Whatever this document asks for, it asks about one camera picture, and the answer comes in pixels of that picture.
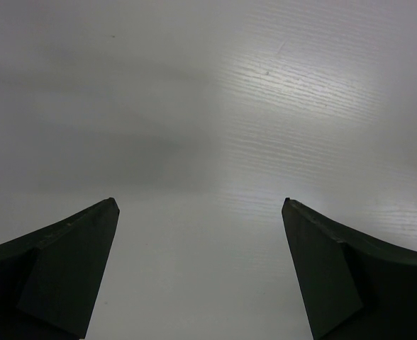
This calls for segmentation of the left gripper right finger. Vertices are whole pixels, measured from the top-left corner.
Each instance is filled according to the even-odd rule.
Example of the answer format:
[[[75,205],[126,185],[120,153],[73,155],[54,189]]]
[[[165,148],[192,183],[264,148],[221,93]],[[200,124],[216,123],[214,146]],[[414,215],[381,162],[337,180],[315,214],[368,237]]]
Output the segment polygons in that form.
[[[314,339],[417,339],[417,251],[291,198],[282,218]]]

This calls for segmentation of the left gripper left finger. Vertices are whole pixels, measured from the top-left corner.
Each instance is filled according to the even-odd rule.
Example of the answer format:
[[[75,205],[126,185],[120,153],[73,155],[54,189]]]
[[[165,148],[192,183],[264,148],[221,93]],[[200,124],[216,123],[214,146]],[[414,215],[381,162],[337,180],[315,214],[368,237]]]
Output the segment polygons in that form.
[[[84,339],[116,233],[102,200],[0,244],[0,339]]]

